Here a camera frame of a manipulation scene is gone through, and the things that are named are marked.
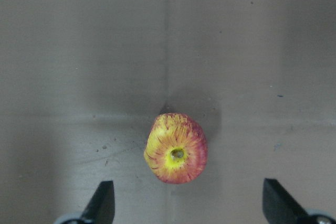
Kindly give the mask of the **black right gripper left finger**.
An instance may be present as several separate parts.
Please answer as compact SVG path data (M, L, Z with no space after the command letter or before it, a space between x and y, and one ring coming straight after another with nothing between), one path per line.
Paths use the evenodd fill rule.
M115 217L114 183L102 181L82 212L58 217L54 223L113 223Z

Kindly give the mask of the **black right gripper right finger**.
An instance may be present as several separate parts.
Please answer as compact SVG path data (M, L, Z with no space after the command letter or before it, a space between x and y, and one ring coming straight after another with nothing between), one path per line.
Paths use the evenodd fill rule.
M265 178L262 188L263 214L269 224L335 223L329 215L306 211L274 178Z

